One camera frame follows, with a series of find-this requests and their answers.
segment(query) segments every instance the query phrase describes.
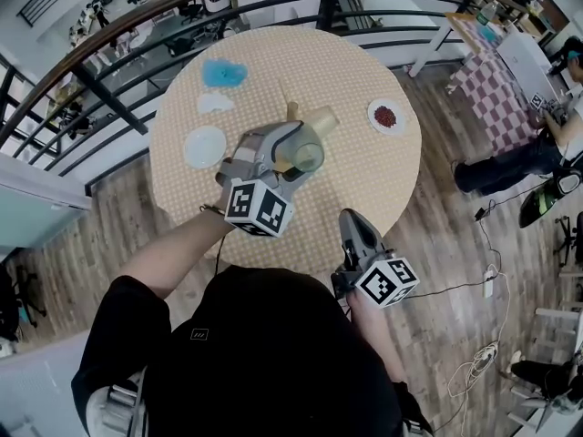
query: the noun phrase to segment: glass cup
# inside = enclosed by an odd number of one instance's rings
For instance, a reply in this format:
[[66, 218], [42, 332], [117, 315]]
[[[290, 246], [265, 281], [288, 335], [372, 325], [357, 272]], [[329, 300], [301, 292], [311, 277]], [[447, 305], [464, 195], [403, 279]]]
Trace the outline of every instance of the glass cup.
[[312, 172], [322, 166], [324, 148], [313, 128], [304, 123], [298, 132], [277, 146], [275, 159], [275, 169], [281, 173], [292, 167], [302, 172]]

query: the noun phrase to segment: white cable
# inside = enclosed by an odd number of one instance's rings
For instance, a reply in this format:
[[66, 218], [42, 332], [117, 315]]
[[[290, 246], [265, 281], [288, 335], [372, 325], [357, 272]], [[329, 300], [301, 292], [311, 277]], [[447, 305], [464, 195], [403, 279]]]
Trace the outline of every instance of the white cable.
[[[480, 380], [480, 378], [484, 375], [487, 369], [494, 364], [496, 360], [496, 355], [498, 354], [498, 347], [500, 345], [500, 339], [502, 338], [502, 332], [504, 331], [504, 327], [506, 326], [506, 321], [508, 320], [508, 314], [510, 312], [510, 302], [511, 302], [511, 294], [510, 294], [510, 285], [508, 284], [508, 276], [498, 271], [494, 264], [490, 264], [486, 271], [494, 269], [496, 271], [496, 275], [493, 279], [496, 279], [498, 276], [504, 277], [506, 282], [506, 289], [508, 290], [508, 303], [506, 305], [506, 316], [504, 317], [504, 322], [502, 322], [502, 326], [500, 327], [500, 332], [498, 332], [498, 338], [496, 341], [493, 341], [489, 345], [482, 348], [474, 355], [474, 359], [472, 361], [462, 363], [452, 375], [452, 378], [447, 383], [447, 392], [449, 393], [450, 398], [456, 398], [461, 395], [465, 395], [464, 397], [464, 419], [462, 420], [462, 432], [461, 437], [464, 437], [464, 428], [465, 428], [465, 417], [467, 415], [467, 402], [469, 400], [469, 392], [472, 390], [474, 385]], [[452, 380], [455, 378], [457, 373], [464, 368], [465, 366], [470, 366], [467, 374], [465, 375], [465, 389], [460, 391], [459, 393], [453, 394], [451, 391], [451, 383]]]

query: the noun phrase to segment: black cable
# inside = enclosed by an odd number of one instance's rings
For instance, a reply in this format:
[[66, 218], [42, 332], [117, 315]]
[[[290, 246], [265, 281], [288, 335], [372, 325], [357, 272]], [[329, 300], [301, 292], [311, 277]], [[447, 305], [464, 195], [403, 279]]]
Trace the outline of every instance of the black cable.
[[403, 298], [403, 301], [412, 300], [413, 298], [424, 298], [425, 296], [440, 295], [442, 293], [445, 293], [446, 291], [457, 290], [458, 288], [463, 288], [463, 287], [477, 287], [478, 285], [484, 285], [487, 281], [489, 281], [489, 280], [480, 281], [478, 283], [463, 283], [462, 285], [457, 285], [456, 287], [446, 288], [445, 290], [435, 291], [433, 293], [425, 293], [425, 295], [407, 296], [406, 298]]
[[[484, 226], [482, 225], [482, 220], [478, 220], [478, 222], [480, 224], [480, 228], [482, 229], [482, 231], [484, 232], [484, 235], [486, 236], [486, 241], [488, 242], [488, 249], [490, 251], [494, 252], [495, 254], [497, 254], [499, 257], [499, 261], [500, 261], [498, 264], [499, 269], [496, 269], [496, 276], [494, 277], [494, 279], [495, 279], [498, 276], [498, 274], [502, 271], [502, 254], [500, 254], [499, 250], [492, 248], [492, 244], [490, 243], [490, 238], [488, 237], [488, 234], [486, 233], [486, 230], [484, 229]], [[445, 293], [447, 291], [457, 290], [458, 288], [463, 288], [463, 287], [477, 287], [480, 285], [484, 285], [485, 283], [488, 283], [488, 281], [490, 281], [490, 280], [484, 280], [484, 281], [480, 281], [478, 283], [463, 283], [463, 284], [457, 285], [455, 287], [446, 288], [445, 290], [434, 291], [433, 293], [425, 293], [424, 295], [407, 296], [406, 298], [404, 298], [404, 300], [412, 300], [413, 298], [425, 298], [427, 296], [440, 295], [440, 294]]]
[[219, 252], [217, 253], [217, 262], [215, 262], [215, 277], [217, 276], [217, 274], [219, 273], [219, 259], [220, 259], [220, 251], [222, 250], [222, 245], [225, 242], [225, 238], [226, 237], [222, 237], [222, 239], [220, 240], [220, 245], [219, 245]]
[[488, 234], [484, 230], [484, 225], [482, 225], [482, 220], [478, 220], [478, 223], [480, 224], [480, 228], [482, 229], [482, 233], [484, 233], [484, 236], [486, 236], [486, 241], [488, 242], [488, 249], [491, 252], [494, 252], [495, 254], [498, 255], [500, 263], [498, 264], [498, 269], [496, 269], [496, 272], [500, 273], [502, 271], [502, 254], [500, 254], [499, 250], [492, 248], [492, 243], [490, 243], [490, 238], [488, 237]]
[[437, 431], [441, 431], [447, 424], [449, 424], [451, 421], [454, 420], [454, 418], [459, 414], [459, 412], [462, 411], [462, 408], [464, 408], [464, 404], [465, 404], [466, 400], [467, 400], [467, 393], [464, 394], [464, 400], [462, 401], [462, 404], [460, 405], [459, 409], [455, 412], [455, 414], [451, 418], [449, 418], [448, 422], [440, 425], [437, 429], [435, 429], [434, 434], [436, 434]]
[[533, 186], [530, 189], [527, 189], [526, 191], [522, 191], [521, 193], [516, 194], [515, 196], [513, 196], [512, 198], [508, 198], [508, 199], [504, 199], [503, 201], [500, 202], [496, 202], [493, 199], [490, 199], [490, 201], [488, 202], [488, 208], [486, 209], [486, 214], [484, 214], [484, 217], [487, 217], [488, 215], [490, 215], [490, 212], [492, 210], [494, 210], [497, 206], [500, 206], [502, 204], [506, 204], [509, 200], [512, 199], [516, 199], [519, 198], [520, 196], [522, 196], [523, 194], [526, 194], [530, 191], [532, 191], [533, 189], [537, 189], [540, 188], [541, 186], [543, 186], [545, 183], [547, 183], [547, 181], [543, 181], [542, 183], [538, 183], [536, 186]]

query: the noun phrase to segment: desk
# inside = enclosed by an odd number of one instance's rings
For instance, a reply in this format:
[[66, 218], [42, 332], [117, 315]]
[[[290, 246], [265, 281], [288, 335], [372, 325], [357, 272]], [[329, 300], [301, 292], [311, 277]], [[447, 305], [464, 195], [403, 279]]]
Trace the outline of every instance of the desk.
[[[249, 75], [237, 88], [209, 89], [200, 70], [207, 58], [244, 63]], [[235, 108], [199, 114], [197, 98], [221, 92]], [[404, 133], [388, 137], [368, 123], [376, 98], [397, 102], [406, 119]], [[190, 168], [184, 142], [196, 127], [220, 127], [231, 153], [251, 128], [282, 121], [288, 101], [300, 117], [331, 106], [340, 125], [324, 140], [325, 162], [295, 193], [296, 213], [280, 239], [234, 231], [221, 257], [245, 267], [285, 267], [305, 273], [334, 270], [343, 260], [338, 216], [343, 208], [362, 212], [383, 235], [399, 219], [419, 170], [421, 133], [411, 105], [394, 75], [360, 47], [338, 36], [295, 26], [267, 27], [221, 40], [192, 60], [163, 97], [150, 143], [157, 204], [179, 224], [220, 195], [214, 177], [219, 165]], [[218, 245], [210, 251], [217, 253]]]
[[528, 123], [526, 100], [518, 98], [523, 97], [520, 87], [496, 52], [502, 36], [493, 40], [486, 39], [472, 15], [446, 13], [445, 16], [438, 34], [414, 64], [409, 75], [415, 76], [449, 32], [455, 30], [468, 44], [472, 55], [452, 74], [451, 83], [447, 87], [449, 93], [460, 87], [467, 95], [476, 116], [486, 123], [486, 134], [492, 143], [494, 155], [527, 144], [535, 137], [536, 132]]

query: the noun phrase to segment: power strip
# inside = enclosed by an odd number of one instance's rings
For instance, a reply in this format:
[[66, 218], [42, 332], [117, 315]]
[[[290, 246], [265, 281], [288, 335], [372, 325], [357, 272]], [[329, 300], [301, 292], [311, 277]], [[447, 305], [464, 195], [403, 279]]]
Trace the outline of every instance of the power strip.
[[484, 272], [484, 285], [482, 285], [484, 298], [490, 298], [494, 294], [495, 278], [496, 276], [494, 275], [493, 270], [488, 269], [486, 272]]

